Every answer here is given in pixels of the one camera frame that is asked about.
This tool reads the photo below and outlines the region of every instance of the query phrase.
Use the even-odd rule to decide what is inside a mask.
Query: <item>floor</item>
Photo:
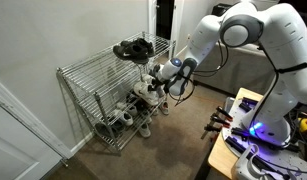
[[[72,170],[62,168],[48,179],[194,179],[208,151],[208,136],[201,140],[203,127],[215,108],[223,106],[225,98],[197,86],[194,94],[176,107],[176,101],[169,99],[170,114],[165,116],[159,111],[158,116],[152,116],[151,137],[144,139],[136,134],[121,157],[93,138],[74,156],[85,168],[73,171],[81,171],[87,175],[85,178],[66,177]]]

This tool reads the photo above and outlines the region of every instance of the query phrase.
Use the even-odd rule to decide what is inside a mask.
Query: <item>metal wire shelf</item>
[[[134,41],[138,38],[152,42],[154,46],[155,56],[151,57],[146,65],[136,65],[131,61],[117,58],[113,53],[113,47],[119,44],[117,43],[84,60],[58,68],[58,77],[92,130],[94,130],[96,123],[110,127],[119,118],[115,117],[113,121],[108,121],[108,117],[112,117],[116,103],[127,102],[131,96],[133,85],[140,81],[142,73],[148,73],[147,67],[154,65],[154,60],[161,55],[174,50],[175,42],[146,32],[137,33],[125,40]],[[137,101],[138,99],[132,101],[128,108]],[[99,133],[96,134],[120,151],[140,127],[137,123],[142,125],[143,118],[136,117],[134,125],[118,138],[107,138]]]

